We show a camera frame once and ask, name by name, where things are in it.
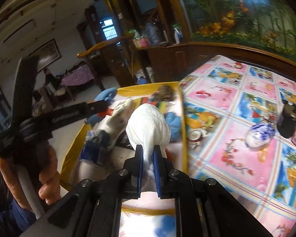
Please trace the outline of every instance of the purple tablecloth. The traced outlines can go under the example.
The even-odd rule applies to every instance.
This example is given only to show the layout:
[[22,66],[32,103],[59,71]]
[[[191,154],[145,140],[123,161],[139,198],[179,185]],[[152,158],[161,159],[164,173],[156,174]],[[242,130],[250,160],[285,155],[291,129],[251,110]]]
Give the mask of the purple tablecloth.
[[80,67],[62,78],[63,86],[79,86],[94,79],[87,65]]

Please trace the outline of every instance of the pink floral tablecloth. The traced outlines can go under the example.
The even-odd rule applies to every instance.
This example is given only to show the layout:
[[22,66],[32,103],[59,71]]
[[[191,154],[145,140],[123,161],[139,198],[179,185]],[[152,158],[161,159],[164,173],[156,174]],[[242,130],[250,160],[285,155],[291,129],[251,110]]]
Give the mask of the pink floral tablecloth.
[[[217,179],[275,237],[296,222],[296,146],[277,131],[260,151],[246,147],[249,128],[276,122],[281,100],[296,103],[296,83],[273,72],[216,56],[181,81],[189,174]],[[203,138],[189,138],[202,130]]]
[[87,65],[80,67],[62,78],[62,86],[79,86],[94,79]]

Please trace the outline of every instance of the person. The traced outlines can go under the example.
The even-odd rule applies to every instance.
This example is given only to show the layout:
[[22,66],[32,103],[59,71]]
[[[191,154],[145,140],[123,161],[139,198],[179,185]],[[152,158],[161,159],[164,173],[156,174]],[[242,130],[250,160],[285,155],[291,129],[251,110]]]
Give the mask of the person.
[[44,68],[44,73],[45,73],[45,85],[48,85],[49,83],[51,83],[55,91],[57,91],[57,89],[61,84],[61,80],[54,77],[51,74],[51,71],[49,70],[49,68]]
[[[60,176],[57,172],[57,157],[50,146],[49,164],[40,172],[42,187],[38,191],[41,199],[51,205],[60,199]],[[18,237],[35,221],[35,214],[25,197],[13,163],[0,157],[0,236]]]
[[36,118],[43,113],[44,109],[46,108],[46,104],[38,90],[34,90],[33,98],[35,103],[32,106],[32,116]]

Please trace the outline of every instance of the picture frame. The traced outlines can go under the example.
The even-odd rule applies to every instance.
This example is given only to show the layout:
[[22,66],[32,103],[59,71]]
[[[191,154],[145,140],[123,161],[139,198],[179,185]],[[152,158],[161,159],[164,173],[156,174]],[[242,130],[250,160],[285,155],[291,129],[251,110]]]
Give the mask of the picture frame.
[[62,57],[55,39],[51,39],[50,41],[44,43],[42,46],[29,54],[29,57],[30,56],[39,56],[37,73],[41,72],[44,68],[48,67],[50,64]]

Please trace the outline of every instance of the wooden cabinet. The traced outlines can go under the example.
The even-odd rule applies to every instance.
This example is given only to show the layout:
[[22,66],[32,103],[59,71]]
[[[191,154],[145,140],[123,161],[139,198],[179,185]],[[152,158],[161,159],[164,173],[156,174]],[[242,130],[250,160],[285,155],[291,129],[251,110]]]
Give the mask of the wooden cabinet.
[[296,81],[296,63],[262,50],[219,43],[187,43],[145,49],[156,82],[178,81],[215,55],[269,68]]

